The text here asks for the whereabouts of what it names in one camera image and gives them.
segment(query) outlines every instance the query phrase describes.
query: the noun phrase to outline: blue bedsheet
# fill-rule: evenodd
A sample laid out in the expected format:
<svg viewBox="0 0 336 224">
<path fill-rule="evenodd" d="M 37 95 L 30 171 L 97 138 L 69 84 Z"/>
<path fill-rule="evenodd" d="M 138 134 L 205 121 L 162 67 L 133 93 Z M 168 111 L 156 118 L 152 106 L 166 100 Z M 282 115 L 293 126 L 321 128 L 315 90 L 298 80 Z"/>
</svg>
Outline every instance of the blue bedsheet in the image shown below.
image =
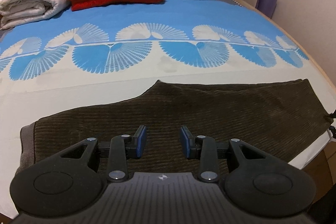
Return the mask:
<svg viewBox="0 0 336 224">
<path fill-rule="evenodd" d="M 144 60 L 154 43 L 161 54 L 204 69 L 225 66 L 232 49 L 264 68 L 276 66 L 276 56 L 297 68 L 308 59 L 278 28 L 244 7 L 216 0 L 165 0 L 66 10 L 18 26 L 0 43 L 0 72 L 14 81 L 32 79 L 72 51 L 78 69 L 113 73 Z"/>
</svg>

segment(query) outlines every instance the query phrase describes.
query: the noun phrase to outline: folded white blanket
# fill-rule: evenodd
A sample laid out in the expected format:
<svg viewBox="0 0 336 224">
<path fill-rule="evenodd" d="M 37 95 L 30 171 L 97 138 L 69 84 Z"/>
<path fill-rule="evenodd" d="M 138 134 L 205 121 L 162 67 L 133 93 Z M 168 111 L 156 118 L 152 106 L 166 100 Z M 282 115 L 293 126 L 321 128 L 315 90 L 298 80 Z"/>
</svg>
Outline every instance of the folded white blanket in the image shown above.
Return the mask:
<svg viewBox="0 0 336 224">
<path fill-rule="evenodd" d="M 1 29 L 51 18 L 69 4 L 69 0 L 1 0 Z"/>
</svg>

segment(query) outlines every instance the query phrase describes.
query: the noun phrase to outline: black round pad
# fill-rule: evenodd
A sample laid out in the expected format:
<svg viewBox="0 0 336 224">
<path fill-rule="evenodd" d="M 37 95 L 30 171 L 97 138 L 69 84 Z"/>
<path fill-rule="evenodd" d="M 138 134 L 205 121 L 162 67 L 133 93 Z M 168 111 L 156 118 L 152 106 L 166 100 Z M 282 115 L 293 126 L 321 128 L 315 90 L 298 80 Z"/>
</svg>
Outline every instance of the black round pad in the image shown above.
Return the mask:
<svg viewBox="0 0 336 224">
<path fill-rule="evenodd" d="M 47 172 L 36 178 L 34 187 L 43 194 L 55 195 L 68 190 L 73 182 L 72 177 L 66 173 Z"/>
<path fill-rule="evenodd" d="M 305 211 L 315 197 L 314 181 L 288 165 L 242 164 L 225 177 L 224 190 L 242 210 L 263 217 L 283 218 Z"/>
<path fill-rule="evenodd" d="M 38 162 L 18 173 L 10 185 L 14 204 L 39 217 L 60 217 L 92 204 L 102 191 L 100 176 L 76 159 Z"/>
<path fill-rule="evenodd" d="M 282 195 L 292 189 L 292 181 L 284 175 L 265 173 L 253 180 L 254 187 L 269 195 Z"/>
</svg>

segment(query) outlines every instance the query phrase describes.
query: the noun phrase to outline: brown towel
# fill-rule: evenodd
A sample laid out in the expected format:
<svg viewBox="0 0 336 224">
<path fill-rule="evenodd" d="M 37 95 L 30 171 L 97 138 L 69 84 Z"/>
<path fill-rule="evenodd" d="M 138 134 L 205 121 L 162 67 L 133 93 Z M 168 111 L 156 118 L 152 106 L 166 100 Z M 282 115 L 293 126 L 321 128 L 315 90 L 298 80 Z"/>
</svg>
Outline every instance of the brown towel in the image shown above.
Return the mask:
<svg viewBox="0 0 336 224">
<path fill-rule="evenodd" d="M 147 126 L 147 144 L 141 159 L 128 160 L 130 171 L 196 171 L 198 161 L 186 160 L 181 151 L 183 124 L 193 135 L 216 141 L 239 138 L 288 162 L 332 122 L 308 80 L 256 85 L 158 81 L 139 97 L 67 110 L 23 128 L 19 170 L 85 138 L 110 141 L 116 135 L 134 134 L 142 124 Z M 226 173 L 225 160 L 220 165 Z M 105 168 L 106 159 L 102 159 L 100 171 Z"/>
</svg>

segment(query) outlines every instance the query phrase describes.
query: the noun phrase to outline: bed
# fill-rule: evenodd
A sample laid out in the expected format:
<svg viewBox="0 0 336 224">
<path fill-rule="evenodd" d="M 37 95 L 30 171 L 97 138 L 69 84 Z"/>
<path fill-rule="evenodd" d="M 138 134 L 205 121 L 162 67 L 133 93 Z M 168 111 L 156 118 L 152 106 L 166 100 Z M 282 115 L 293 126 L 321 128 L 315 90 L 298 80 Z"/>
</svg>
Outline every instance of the bed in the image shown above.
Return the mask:
<svg viewBox="0 0 336 224">
<path fill-rule="evenodd" d="M 303 49 L 237 0 L 165 0 L 65 10 L 18 26 L 0 43 L 0 213 L 17 215 L 9 185 L 19 166 L 20 129 L 63 110 L 134 98 L 158 79 L 181 84 L 309 79 L 322 105 L 336 90 Z M 326 132 L 290 164 L 303 168 L 330 141 Z"/>
</svg>

